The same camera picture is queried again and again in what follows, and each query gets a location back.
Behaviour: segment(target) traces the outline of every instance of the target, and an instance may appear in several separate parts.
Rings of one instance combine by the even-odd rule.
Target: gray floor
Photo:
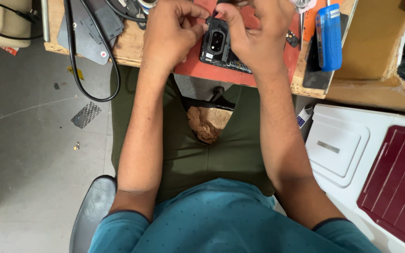
[[[76,60],[85,89],[108,96],[112,65]],[[110,104],[97,103],[102,112],[84,129],[74,126],[71,118],[90,100],[69,65],[69,57],[46,52],[41,40],[16,56],[0,49],[0,252],[67,252],[90,183],[114,174]],[[182,93],[196,99],[209,99],[214,86],[230,86],[176,79]]]

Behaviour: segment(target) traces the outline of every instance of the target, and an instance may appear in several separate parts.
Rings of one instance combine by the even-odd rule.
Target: orange repair mat
[[[341,4],[342,0],[331,0],[331,4]],[[315,34],[315,17],[319,9],[327,6],[326,0],[317,0],[314,8],[308,10],[304,16],[304,40],[310,41]]]
[[[206,8],[209,13],[212,13],[217,4],[217,0],[194,0],[194,3]],[[246,27],[250,29],[257,29],[260,26],[260,21],[254,16],[254,9],[250,6],[241,8],[240,13],[243,16]],[[299,33],[298,19],[299,15],[295,14],[290,25],[290,31],[292,31],[296,36],[298,36]],[[192,23],[192,25],[196,23],[205,23],[205,20],[191,19],[190,23]],[[176,66],[176,74],[256,87],[256,82],[254,81],[254,77],[251,74],[224,67],[217,67],[207,63],[202,63],[199,60],[201,42],[202,40],[199,40],[196,45],[192,49],[190,49],[190,52],[187,55],[187,61],[185,63],[180,63]],[[293,74],[295,73],[296,63],[298,61],[299,49],[298,47],[291,47],[287,42],[285,43],[286,45],[284,49],[284,63],[289,70],[289,80],[291,83]]]

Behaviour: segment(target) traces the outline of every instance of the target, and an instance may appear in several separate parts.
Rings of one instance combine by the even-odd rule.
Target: wooden desk
[[[340,6],[340,11],[344,14],[351,15],[355,3],[356,0],[343,0],[343,3]],[[45,49],[47,51],[68,55],[68,49],[65,49],[57,43],[57,34],[59,33],[60,23],[64,16],[63,0],[48,0],[48,11],[51,41],[45,42]],[[137,24],[133,21],[124,20],[124,25],[125,28],[123,32],[116,39],[115,46],[113,47],[113,54],[115,55],[117,63],[139,67],[143,55],[144,31],[140,30]],[[307,41],[303,41],[302,50],[299,54],[296,71],[291,84],[292,93],[324,99],[326,95],[324,94],[325,92],[323,89],[308,89],[302,86],[307,65],[305,57],[308,44]]]

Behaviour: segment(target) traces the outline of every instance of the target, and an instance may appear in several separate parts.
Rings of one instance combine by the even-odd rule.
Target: dark red drawer front
[[[357,205],[405,242],[405,126],[388,129]]]

